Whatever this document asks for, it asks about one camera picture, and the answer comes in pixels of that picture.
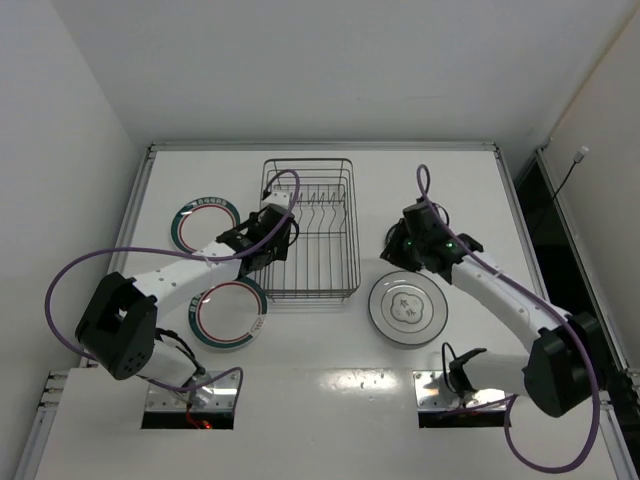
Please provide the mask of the metal base plate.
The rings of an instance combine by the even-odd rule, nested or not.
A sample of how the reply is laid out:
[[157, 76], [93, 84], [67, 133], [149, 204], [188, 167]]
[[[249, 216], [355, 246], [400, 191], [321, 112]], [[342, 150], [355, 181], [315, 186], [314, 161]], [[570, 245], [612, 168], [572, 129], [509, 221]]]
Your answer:
[[445, 385], [441, 370], [413, 372], [416, 403], [420, 412], [446, 412], [459, 409], [500, 409], [507, 395], [496, 389], [479, 390], [460, 398]]
[[229, 413], [238, 393], [240, 375], [232, 372], [194, 392], [178, 393], [151, 385], [148, 389], [145, 411], [151, 413], [177, 413], [187, 404], [195, 413]]

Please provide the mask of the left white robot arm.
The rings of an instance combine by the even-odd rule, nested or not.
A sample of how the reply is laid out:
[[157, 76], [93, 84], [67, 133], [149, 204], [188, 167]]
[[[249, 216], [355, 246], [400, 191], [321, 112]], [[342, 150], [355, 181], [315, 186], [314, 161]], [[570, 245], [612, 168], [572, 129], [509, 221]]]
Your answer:
[[76, 327], [76, 339], [116, 380], [137, 376], [179, 394], [204, 387], [205, 368], [189, 350], [164, 342], [158, 321], [212, 287], [285, 260], [295, 227], [291, 210], [270, 203], [179, 261], [133, 277], [105, 276]]

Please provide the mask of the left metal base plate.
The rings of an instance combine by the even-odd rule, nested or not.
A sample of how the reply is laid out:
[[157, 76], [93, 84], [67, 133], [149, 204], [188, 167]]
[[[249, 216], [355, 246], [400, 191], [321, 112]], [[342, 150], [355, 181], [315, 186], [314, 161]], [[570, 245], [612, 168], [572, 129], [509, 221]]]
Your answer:
[[145, 411], [151, 413], [177, 413], [187, 404], [195, 413], [229, 413], [238, 393], [240, 375], [232, 372], [194, 392], [178, 393], [151, 385], [148, 389]]

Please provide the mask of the green red rimmed plate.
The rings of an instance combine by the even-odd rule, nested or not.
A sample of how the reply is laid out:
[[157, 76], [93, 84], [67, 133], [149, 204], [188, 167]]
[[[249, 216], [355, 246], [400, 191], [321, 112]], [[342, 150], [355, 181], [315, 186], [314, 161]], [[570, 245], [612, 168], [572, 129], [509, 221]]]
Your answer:
[[260, 334], [268, 313], [263, 289], [250, 278], [218, 284], [192, 298], [188, 324], [194, 337], [217, 350], [242, 348]]
[[200, 197], [176, 212], [170, 224], [170, 238], [178, 251], [193, 253], [239, 223], [239, 211], [231, 201], [216, 196]]

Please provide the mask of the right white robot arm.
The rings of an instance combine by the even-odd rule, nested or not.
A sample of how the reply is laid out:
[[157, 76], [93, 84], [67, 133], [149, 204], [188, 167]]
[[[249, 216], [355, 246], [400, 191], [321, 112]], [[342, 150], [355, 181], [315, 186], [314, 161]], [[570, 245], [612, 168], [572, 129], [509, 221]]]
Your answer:
[[478, 301], [523, 345], [520, 356], [477, 347], [452, 360], [447, 381], [458, 396], [499, 388], [559, 418], [607, 388], [609, 352], [599, 320], [587, 312], [571, 314], [518, 285], [471, 236], [449, 235], [424, 202], [404, 209], [380, 257], [408, 272], [440, 276]]

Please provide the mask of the near green red rimmed plate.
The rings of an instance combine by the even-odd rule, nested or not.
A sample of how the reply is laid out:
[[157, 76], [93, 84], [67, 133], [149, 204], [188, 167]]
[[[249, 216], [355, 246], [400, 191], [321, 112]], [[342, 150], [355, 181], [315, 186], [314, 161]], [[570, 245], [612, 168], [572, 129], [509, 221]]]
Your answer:
[[268, 313], [263, 289], [250, 278], [218, 284], [192, 298], [188, 324], [194, 337], [217, 350], [242, 348], [260, 334]]

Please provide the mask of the far green red rimmed plate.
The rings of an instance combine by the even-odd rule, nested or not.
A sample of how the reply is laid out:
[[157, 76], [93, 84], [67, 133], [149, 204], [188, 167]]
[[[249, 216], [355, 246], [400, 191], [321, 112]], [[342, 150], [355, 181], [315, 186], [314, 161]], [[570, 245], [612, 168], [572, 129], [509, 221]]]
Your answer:
[[200, 197], [176, 212], [170, 224], [170, 238], [178, 251], [193, 253], [239, 223], [239, 211], [231, 201], [216, 196]]

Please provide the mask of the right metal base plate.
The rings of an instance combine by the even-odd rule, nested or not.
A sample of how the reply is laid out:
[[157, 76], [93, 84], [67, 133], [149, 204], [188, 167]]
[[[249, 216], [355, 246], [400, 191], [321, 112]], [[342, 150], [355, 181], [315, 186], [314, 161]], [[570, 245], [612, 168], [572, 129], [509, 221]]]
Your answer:
[[446, 412], [459, 409], [500, 409], [507, 395], [496, 389], [479, 390], [460, 398], [445, 385], [441, 370], [413, 372], [416, 403], [420, 412]]

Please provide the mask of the white grey rimmed plate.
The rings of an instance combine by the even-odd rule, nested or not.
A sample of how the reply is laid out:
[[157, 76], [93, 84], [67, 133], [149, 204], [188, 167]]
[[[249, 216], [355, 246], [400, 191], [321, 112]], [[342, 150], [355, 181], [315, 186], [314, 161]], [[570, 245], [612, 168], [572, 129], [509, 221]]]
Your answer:
[[378, 279], [368, 297], [372, 324], [387, 339], [418, 347], [445, 329], [449, 306], [442, 289], [425, 275], [395, 271]]

